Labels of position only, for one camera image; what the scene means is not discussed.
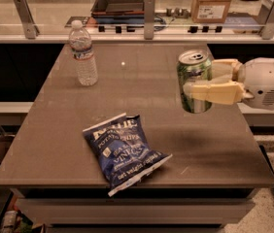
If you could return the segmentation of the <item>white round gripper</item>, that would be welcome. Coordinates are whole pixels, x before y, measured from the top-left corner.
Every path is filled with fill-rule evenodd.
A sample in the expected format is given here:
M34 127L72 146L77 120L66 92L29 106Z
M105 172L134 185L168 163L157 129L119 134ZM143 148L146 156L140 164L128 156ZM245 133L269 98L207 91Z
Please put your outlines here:
M259 57L244 64L232 58L213 60L212 80L228 83L186 83L185 95L216 104L243 102L251 108L274 110L274 58Z

